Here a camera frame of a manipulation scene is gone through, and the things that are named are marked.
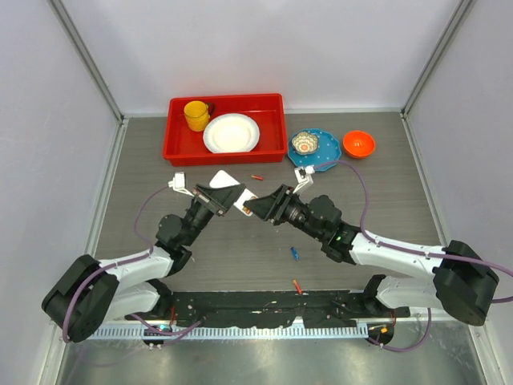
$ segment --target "blue object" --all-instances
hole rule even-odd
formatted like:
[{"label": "blue object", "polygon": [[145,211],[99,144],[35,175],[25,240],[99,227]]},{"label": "blue object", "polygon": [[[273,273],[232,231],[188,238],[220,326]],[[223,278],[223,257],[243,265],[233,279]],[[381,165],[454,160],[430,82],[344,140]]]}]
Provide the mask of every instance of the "blue object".
[{"label": "blue object", "polygon": [[293,248],[293,247],[291,247],[291,248],[290,248],[290,251],[292,251],[292,255],[294,256],[294,259],[295,259],[296,261],[299,261],[299,254],[297,253],[296,249],[295,249],[295,248]]},{"label": "blue object", "polygon": [[[314,134],[319,138],[319,149],[315,151],[313,154],[298,154],[292,146],[292,139],[299,132],[292,135],[289,139],[289,151],[287,152],[287,155],[289,156],[290,160],[296,165],[296,167],[310,165],[318,166],[319,164],[330,162],[332,160],[339,160],[341,158],[342,150],[340,148],[340,142],[329,132],[321,130],[319,128],[308,128],[302,131]],[[336,163],[330,164],[325,167],[316,168],[315,171],[326,171],[336,165]]]}]

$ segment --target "gray tabletop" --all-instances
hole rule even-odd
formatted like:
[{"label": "gray tabletop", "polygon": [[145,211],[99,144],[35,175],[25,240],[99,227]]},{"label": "gray tabletop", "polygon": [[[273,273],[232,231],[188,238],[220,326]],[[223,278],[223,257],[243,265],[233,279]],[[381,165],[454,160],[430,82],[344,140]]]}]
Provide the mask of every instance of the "gray tabletop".
[{"label": "gray tabletop", "polygon": [[[403,241],[438,243],[398,113],[287,115],[286,122],[289,134],[304,128],[321,128],[339,140],[355,129],[373,135],[375,153],[364,160],[352,160],[370,190],[368,230]],[[135,214],[144,199],[166,185],[176,171],[185,171],[188,185],[193,186],[207,184],[222,168],[260,196],[273,192],[282,183],[296,184],[294,166],[286,157],[279,164],[173,168],[161,155],[165,123],[164,118],[130,119],[96,252],[98,259],[121,257],[146,248],[131,230]],[[265,180],[252,180],[252,174]],[[364,199],[357,177],[338,165],[316,173],[314,181],[301,199],[308,202],[327,194],[343,212],[343,219],[357,225]],[[140,232],[154,237],[160,218],[167,213],[183,215],[189,201],[171,189],[162,192],[144,211]],[[293,260],[291,246],[297,249],[300,261]],[[226,217],[212,219],[198,237],[190,248],[194,261],[164,281],[172,290],[293,290],[293,279],[305,290],[361,289],[372,275],[385,271],[337,264],[320,248],[315,240],[290,225],[274,227],[232,209]]]}]

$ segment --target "yellow cup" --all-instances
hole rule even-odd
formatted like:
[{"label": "yellow cup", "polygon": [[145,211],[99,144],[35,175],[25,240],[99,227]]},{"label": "yellow cup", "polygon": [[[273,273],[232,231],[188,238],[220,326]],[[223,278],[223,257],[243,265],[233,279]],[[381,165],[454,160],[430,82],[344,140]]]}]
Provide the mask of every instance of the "yellow cup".
[{"label": "yellow cup", "polygon": [[[209,113],[208,108],[211,106],[212,111]],[[207,127],[211,113],[213,113],[213,104],[203,103],[199,100],[187,103],[184,108],[187,125],[196,132],[202,132]]]}]

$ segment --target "round plate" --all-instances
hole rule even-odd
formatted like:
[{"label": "round plate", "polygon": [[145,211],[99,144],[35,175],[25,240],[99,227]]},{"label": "round plate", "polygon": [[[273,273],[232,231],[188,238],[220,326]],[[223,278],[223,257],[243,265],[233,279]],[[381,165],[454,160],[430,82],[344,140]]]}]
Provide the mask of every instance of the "round plate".
[{"label": "round plate", "polygon": [[260,139],[257,123],[249,116],[226,114],[216,117],[203,133],[210,152],[248,152]]},{"label": "round plate", "polygon": [[[309,155],[300,155],[292,146],[292,139],[295,135],[291,136],[289,139],[289,151],[287,155],[290,160],[296,165],[296,167],[301,166],[318,166],[319,164],[323,164],[326,162],[330,162],[331,160],[339,160],[342,156],[342,150],[340,149],[340,144],[333,135],[329,132],[321,130],[319,128],[308,128],[306,131],[310,134],[314,134],[319,138],[319,148],[313,154]],[[327,166],[316,169],[316,172],[326,171],[337,164],[329,164]]]}]

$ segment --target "red tray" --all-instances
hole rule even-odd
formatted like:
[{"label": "red tray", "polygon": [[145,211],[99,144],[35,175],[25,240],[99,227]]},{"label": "red tray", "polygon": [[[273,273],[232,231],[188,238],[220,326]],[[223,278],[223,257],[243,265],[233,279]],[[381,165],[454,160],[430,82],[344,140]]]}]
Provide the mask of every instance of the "red tray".
[{"label": "red tray", "polygon": [[[256,147],[250,152],[211,153],[203,143],[203,132],[190,130],[185,121],[185,104],[193,100],[214,103],[211,119],[238,112],[255,120],[260,129]],[[287,131],[280,94],[175,98],[169,103],[163,157],[173,166],[281,162],[286,153]]]}]

